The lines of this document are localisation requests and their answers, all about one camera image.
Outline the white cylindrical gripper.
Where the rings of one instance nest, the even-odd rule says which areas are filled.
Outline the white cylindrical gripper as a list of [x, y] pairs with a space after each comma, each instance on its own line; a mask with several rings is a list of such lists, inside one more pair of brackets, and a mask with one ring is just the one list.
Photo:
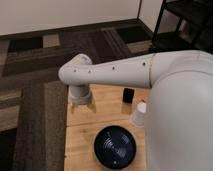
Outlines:
[[[75, 106], [87, 105], [87, 107], [94, 113], [96, 113], [96, 104], [92, 101], [92, 92], [89, 85], [69, 86], [70, 99]], [[74, 109], [75, 106], [69, 103], [70, 109]]]

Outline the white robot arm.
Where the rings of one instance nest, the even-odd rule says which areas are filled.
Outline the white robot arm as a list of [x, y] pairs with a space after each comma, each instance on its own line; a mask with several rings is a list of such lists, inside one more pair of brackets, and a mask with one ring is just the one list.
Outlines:
[[151, 53], [94, 64], [78, 54], [61, 66], [71, 99], [85, 104], [92, 84], [148, 88], [148, 171], [213, 171], [213, 54]]

